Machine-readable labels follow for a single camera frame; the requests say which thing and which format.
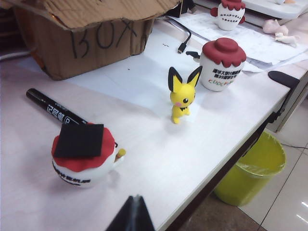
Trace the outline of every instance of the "trash bin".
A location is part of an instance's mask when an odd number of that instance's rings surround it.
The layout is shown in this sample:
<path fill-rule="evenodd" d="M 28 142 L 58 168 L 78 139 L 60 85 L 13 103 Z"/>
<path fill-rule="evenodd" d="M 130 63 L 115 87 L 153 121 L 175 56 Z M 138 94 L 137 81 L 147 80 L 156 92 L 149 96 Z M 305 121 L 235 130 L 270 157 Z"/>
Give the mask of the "trash bin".
<path fill-rule="evenodd" d="M 255 145 L 240 158 L 215 188 L 216 196 L 235 206 L 249 203 L 286 164 L 280 142 L 263 132 Z"/>

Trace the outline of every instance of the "red lid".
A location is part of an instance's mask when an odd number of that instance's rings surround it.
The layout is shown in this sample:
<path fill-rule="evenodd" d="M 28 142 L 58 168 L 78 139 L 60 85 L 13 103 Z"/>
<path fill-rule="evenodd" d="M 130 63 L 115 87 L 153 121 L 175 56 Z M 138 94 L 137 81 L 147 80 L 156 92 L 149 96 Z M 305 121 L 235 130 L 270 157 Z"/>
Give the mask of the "red lid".
<path fill-rule="evenodd" d="M 59 136 L 56 136 L 53 140 L 51 154 L 54 155 Z M 88 168 L 99 167 L 105 160 L 114 152 L 115 140 L 107 128 L 103 130 L 103 140 L 101 155 L 95 157 L 86 158 L 57 158 L 53 157 L 57 165 L 68 168 L 74 172 L 81 172 Z"/>
<path fill-rule="evenodd" d="M 239 11 L 240 9 L 245 8 L 245 3 L 242 2 L 242 0 L 221 0 L 221 4 L 224 8 L 229 8 L 229 10 L 236 9 Z"/>
<path fill-rule="evenodd" d="M 246 54 L 236 41 L 231 38 L 218 38 L 202 47 L 203 54 L 216 64 L 222 62 L 224 67 L 231 64 L 239 66 L 246 60 Z"/>

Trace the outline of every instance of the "white tray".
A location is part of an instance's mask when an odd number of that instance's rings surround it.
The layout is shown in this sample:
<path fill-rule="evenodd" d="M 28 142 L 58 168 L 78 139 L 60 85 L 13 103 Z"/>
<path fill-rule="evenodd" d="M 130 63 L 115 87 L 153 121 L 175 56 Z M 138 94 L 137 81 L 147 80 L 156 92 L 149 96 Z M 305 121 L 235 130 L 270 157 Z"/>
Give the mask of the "white tray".
<path fill-rule="evenodd" d="M 276 4 L 275 0 L 243 0 L 246 8 L 275 18 L 295 19 L 308 8 L 308 0 L 295 0 L 293 4 Z"/>

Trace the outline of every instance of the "desk surface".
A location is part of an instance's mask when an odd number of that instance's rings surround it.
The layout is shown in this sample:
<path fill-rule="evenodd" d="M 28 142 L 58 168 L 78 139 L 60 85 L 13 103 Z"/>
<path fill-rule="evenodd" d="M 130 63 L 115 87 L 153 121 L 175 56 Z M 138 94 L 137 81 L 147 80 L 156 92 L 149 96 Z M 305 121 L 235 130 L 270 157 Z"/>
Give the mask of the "desk surface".
<path fill-rule="evenodd" d="M 303 17 L 307 28 L 303 15 L 291 22 L 290 31 L 299 31 L 306 39 Z M 154 29 L 182 39 L 181 32 L 163 22 Z M 192 45 L 202 46 L 194 41 Z M 164 230 L 288 92 L 267 73 L 243 73 L 223 92 L 205 90 L 194 122 L 175 125 L 170 117 L 159 117 L 147 108 L 22 69 L 20 61 L 1 64 L 3 230 L 101 231 L 127 197 L 137 194 L 144 197 L 155 229 Z M 306 71 L 297 65 L 280 70 L 297 78 Z M 29 88 L 87 121 L 104 123 L 126 149 L 125 161 L 90 189 L 60 180 L 51 165 L 51 144 L 61 124 L 26 98 Z"/>

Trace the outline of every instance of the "cable connector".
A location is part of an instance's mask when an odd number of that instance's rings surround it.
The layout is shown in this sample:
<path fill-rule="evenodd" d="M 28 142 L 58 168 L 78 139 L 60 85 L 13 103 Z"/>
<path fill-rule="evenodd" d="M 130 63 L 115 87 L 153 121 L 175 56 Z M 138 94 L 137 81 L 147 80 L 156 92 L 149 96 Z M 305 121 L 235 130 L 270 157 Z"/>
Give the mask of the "cable connector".
<path fill-rule="evenodd" d="M 186 43 L 181 43 L 181 45 L 179 46 L 179 48 L 178 48 L 178 53 L 179 54 L 182 54 L 183 53 L 183 51 L 185 50 L 185 48 L 186 48 Z"/>

